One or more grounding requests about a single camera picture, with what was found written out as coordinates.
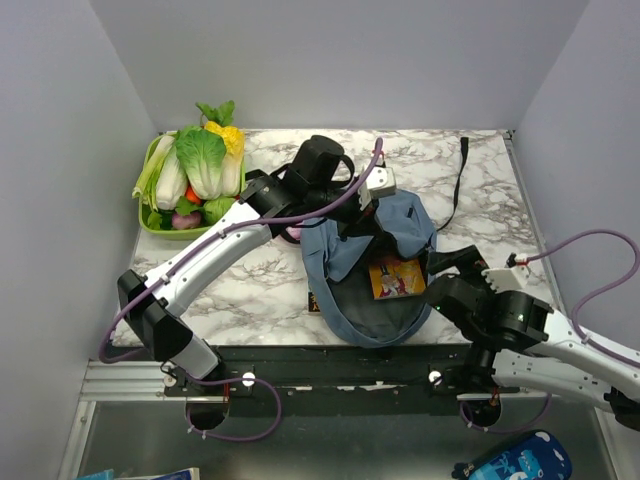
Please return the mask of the orange book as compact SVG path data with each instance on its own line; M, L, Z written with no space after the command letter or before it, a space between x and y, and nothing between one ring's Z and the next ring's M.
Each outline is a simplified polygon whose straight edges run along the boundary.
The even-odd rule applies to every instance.
M368 270L375 300L421 295L427 287L418 259L386 256L374 260Z

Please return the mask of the blue student backpack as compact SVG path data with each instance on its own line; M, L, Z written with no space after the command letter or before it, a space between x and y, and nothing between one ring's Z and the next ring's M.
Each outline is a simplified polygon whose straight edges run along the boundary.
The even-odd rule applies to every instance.
M382 199L374 217L381 227L378 235L339 235L337 222L328 219L310 219L298 227L308 287L325 323L341 340L363 348L402 344L431 313L425 291L375 300L369 265L386 256L418 259L428 284L426 260L437 247L439 231L419 197L405 190Z

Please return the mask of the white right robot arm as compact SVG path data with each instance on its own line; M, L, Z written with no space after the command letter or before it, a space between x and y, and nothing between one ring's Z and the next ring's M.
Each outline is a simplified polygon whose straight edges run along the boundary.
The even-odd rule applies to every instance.
M511 255L488 266L478 249L432 252L424 298L470 341L464 363L441 374L456 394L527 388L571 398L639 427L639 354L589 330L525 292L529 268Z

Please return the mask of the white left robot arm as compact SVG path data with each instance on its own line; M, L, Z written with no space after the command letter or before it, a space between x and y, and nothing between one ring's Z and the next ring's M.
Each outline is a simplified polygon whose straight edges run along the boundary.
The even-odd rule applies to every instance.
M214 393L222 380L220 357L181 315L237 260L288 226L327 218L338 223L342 235L373 234L378 201L366 183L382 146L377 139L372 161L350 185L333 181L346 156L337 142L321 135L304 141L294 161L281 171L251 172L239 199L206 233L145 275L129 270L119 278L121 319L154 360L181 368L197 393Z

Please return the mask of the pink cartoon pencil case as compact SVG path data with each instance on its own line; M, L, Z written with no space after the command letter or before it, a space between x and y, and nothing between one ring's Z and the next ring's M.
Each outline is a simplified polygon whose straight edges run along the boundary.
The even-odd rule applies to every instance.
M297 226L287 226L280 233L280 237L287 243L292 245L299 245L301 238L301 228Z

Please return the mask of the green leaf napa cabbage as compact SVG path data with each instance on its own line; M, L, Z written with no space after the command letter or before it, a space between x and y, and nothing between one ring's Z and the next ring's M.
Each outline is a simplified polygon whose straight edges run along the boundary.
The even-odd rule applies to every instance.
M195 194L203 200L221 195L222 160L226 146L221 136L199 127L180 131L176 155Z

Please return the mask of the green vegetable basket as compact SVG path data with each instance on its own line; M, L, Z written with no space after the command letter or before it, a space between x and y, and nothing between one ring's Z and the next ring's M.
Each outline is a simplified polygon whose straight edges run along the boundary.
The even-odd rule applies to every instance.
M225 214L245 187L245 135L213 122L158 136L133 188L140 226L193 239Z

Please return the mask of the orange carrot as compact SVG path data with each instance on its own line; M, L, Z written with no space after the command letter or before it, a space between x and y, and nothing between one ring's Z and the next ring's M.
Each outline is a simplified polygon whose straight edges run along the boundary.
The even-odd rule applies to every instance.
M202 199L195 193L195 191L191 186L187 187L185 191L185 198L193 204L196 204L196 205L202 204Z

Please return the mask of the black cover story book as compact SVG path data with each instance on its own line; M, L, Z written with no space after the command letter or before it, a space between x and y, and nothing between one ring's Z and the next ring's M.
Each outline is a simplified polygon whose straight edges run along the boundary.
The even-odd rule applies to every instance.
M317 299L311 288L307 290L307 311L309 314L320 315L321 310L317 303Z

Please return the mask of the purple onion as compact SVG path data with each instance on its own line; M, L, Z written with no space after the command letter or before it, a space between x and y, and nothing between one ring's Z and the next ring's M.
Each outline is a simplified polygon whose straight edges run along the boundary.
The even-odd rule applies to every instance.
M175 212L172 215L171 225L175 230L189 230L200 226L202 215L200 211L193 211L187 215L181 215Z

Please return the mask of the white green leek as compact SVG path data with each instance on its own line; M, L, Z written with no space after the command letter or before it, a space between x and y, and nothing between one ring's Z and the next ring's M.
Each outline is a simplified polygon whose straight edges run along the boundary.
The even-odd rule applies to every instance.
M143 169L132 190L132 197L138 198L142 204L148 205L153 211L158 210L157 182L174 142L175 136L171 134L160 135L151 142L146 151Z

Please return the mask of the blue shark pencil case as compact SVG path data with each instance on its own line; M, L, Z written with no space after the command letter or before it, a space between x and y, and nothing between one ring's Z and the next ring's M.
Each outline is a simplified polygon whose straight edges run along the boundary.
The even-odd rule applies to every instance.
M506 440L470 462L457 463L452 479L570 479L573 465L551 433L532 430Z

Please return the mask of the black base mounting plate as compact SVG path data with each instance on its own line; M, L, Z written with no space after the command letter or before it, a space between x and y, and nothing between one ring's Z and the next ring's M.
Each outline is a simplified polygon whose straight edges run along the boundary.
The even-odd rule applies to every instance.
M476 348L409 345L223 346L222 367L200 385L163 364L168 400L182 400L199 426L228 418L454 415L457 397L486 407L494 384L465 375Z

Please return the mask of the blue book at bottom edge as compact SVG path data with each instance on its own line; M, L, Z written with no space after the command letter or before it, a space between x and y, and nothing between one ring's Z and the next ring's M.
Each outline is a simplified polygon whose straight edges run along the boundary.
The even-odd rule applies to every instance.
M197 467L180 469L172 472L153 474L117 474L113 469L79 476L75 480L200 480L201 474Z

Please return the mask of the aluminium rail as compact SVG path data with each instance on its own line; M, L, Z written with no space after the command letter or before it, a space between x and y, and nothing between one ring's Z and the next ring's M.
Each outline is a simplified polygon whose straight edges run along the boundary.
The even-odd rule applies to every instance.
M145 402L164 400L164 374L154 362L103 364L90 361L80 390L81 401Z

